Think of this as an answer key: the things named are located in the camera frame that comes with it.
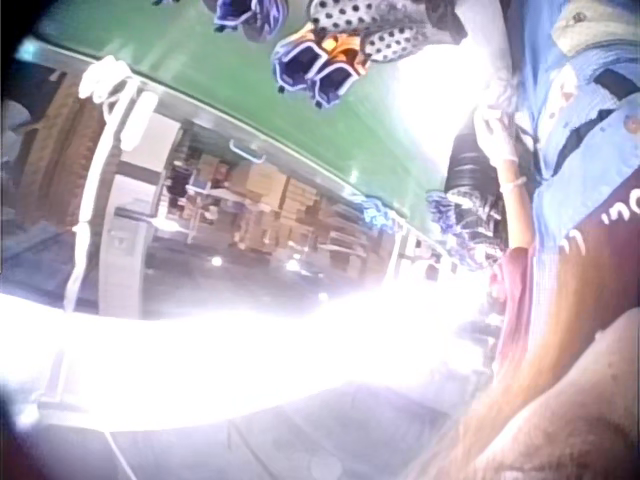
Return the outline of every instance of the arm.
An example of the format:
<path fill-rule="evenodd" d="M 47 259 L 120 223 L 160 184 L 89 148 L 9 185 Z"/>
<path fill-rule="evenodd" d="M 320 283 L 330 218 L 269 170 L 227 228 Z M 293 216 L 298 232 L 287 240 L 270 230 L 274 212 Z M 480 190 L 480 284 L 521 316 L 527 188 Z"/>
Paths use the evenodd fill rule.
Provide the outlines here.
<path fill-rule="evenodd" d="M 501 187 L 513 184 L 522 177 L 516 162 L 500 162 L 497 165 L 497 170 Z M 533 245 L 534 229 L 531 199 L 524 184 L 505 190 L 503 198 L 507 213 L 509 248 L 524 247 L 528 249 Z"/>
<path fill-rule="evenodd" d="M 474 115 L 478 145 L 498 171 L 500 190 L 507 212 L 509 248 L 529 248 L 534 240 L 533 214 L 529 194 L 518 168 L 512 134 L 502 112 L 479 108 Z"/>

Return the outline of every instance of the blue shoe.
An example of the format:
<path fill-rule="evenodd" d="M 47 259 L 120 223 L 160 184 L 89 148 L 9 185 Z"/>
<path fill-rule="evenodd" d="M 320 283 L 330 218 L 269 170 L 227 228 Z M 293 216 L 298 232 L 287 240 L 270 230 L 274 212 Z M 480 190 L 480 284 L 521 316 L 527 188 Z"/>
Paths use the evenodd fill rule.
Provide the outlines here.
<path fill-rule="evenodd" d="M 337 104 L 354 82 L 367 73 L 367 65 L 360 53 L 360 38 L 339 35 L 329 60 L 309 80 L 314 105 L 322 109 Z"/>
<path fill-rule="evenodd" d="M 242 24 L 247 40 L 264 43 L 282 28 L 289 16 L 287 0 L 252 0 L 251 10 L 255 15 Z"/>
<path fill-rule="evenodd" d="M 238 27 L 254 14 L 251 0 L 220 0 L 216 5 L 214 24 L 218 27 Z"/>
<path fill-rule="evenodd" d="M 335 45 L 335 39 L 320 42 L 311 24 L 280 41 L 271 55 L 278 92 L 306 89 L 309 79 L 329 59 L 330 50 Z"/>

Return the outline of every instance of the sneaker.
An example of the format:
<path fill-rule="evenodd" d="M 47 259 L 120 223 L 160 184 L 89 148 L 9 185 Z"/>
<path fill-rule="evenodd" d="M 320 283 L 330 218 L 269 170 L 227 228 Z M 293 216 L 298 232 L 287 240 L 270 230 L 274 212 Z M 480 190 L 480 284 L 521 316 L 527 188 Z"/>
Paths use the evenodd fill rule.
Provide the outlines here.
<path fill-rule="evenodd" d="M 356 80 L 366 75 L 368 60 L 360 53 L 360 38 L 339 35 L 329 59 L 309 79 L 309 90 L 317 108 L 337 104 Z"/>

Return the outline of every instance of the fluorescent light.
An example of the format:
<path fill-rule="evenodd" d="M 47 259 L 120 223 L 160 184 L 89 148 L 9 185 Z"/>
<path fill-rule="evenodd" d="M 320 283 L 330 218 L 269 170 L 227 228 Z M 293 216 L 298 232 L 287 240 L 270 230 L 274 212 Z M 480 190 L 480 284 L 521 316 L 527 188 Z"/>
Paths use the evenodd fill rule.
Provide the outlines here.
<path fill-rule="evenodd" d="M 299 272 L 301 270 L 300 262 L 295 259 L 291 259 L 287 262 L 285 268 L 290 272 Z"/>

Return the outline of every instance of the bright light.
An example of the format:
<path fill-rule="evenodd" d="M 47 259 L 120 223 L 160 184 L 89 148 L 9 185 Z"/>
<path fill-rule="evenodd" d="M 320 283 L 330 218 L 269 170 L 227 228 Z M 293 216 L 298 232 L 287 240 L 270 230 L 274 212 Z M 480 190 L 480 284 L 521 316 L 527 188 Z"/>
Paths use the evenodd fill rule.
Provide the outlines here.
<path fill-rule="evenodd" d="M 151 224 L 163 232 L 180 232 L 184 230 L 177 222 L 163 217 L 152 218 Z"/>
<path fill-rule="evenodd" d="M 484 353 L 480 347 L 461 339 L 455 339 L 450 342 L 447 363 L 453 370 L 468 374 L 474 370 L 482 369 L 483 362 Z"/>
<path fill-rule="evenodd" d="M 0 315 L 0 378 L 11 388 L 22 378 L 44 382 L 64 348 L 70 371 L 62 399 L 90 412 L 85 428 L 214 423 L 348 382 L 418 385 L 443 361 L 478 368 L 480 351 L 452 345 L 466 320 L 460 298 L 469 293 L 453 283 L 398 282 L 321 302 L 304 318 L 227 311 L 156 322 L 64 314 L 0 294 L 8 313 Z"/>
<path fill-rule="evenodd" d="M 300 262 L 295 259 L 291 259 L 285 265 L 285 268 L 290 272 L 299 272 L 302 268 L 300 267 Z"/>
<path fill-rule="evenodd" d="M 458 46 L 433 45 L 398 62 L 393 89 L 398 122 L 413 133 L 443 173 L 453 139 L 491 75 L 486 49 L 478 43 L 470 36 Z"/>

